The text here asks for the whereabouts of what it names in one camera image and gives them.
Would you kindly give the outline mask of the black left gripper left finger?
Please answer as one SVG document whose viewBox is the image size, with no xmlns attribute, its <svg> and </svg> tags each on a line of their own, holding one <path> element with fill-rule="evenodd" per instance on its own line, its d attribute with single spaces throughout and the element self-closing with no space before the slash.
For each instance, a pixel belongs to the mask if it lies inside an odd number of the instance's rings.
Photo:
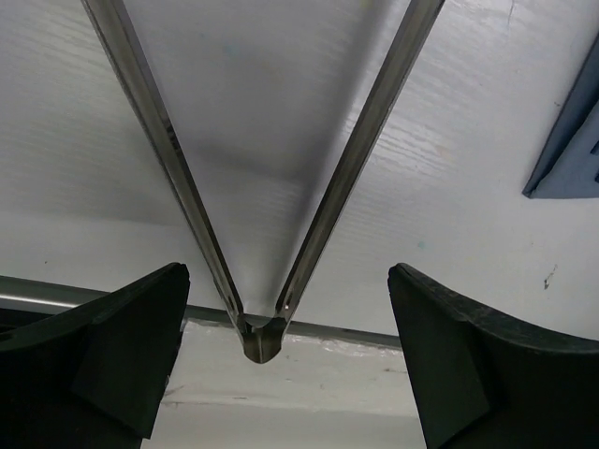
<svg viewBox="0 0 599 449">
<path fill-rule="evenodd" d="M 182 340 L 190 288 L 172 263 L 69 311 L 1 310 L 4 448 L 139 448 Z"/>
</svg>

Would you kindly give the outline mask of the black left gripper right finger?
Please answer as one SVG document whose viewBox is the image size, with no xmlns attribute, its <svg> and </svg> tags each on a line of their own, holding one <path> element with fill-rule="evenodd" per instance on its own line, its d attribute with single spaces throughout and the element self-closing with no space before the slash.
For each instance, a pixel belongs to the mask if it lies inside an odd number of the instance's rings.
<svg viewBox="0 0 599 449">
<path fill-rule="evenodd" d="M 594 448 L 598 344 L 522 321 L 415 268 L 388 273 L 430 448 Z"/>
</svg>

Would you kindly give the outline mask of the metal tongs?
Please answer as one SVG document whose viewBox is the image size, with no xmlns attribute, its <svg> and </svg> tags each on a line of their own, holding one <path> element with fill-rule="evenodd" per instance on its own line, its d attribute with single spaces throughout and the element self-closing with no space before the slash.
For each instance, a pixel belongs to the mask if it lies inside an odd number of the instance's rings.
<svg viewBox="0 0 599 449">
<path fill-rule="evenodd" d="M 226 313 L 240 337 L 243 352 L 253 362 L 265 364 L 280 353 L 285 333 L 309 280 L 443 5 L 441 1 L 409 3 L 285 279 L 274 314 L 265 325 L 254 326 L 247 320 L 241 297 L 162 97 L 157 92 L 153 75 L 143 66 L 145 56 L 124 3 L 83 2 L 112 69 L 202 252 Z"/>
</svg>

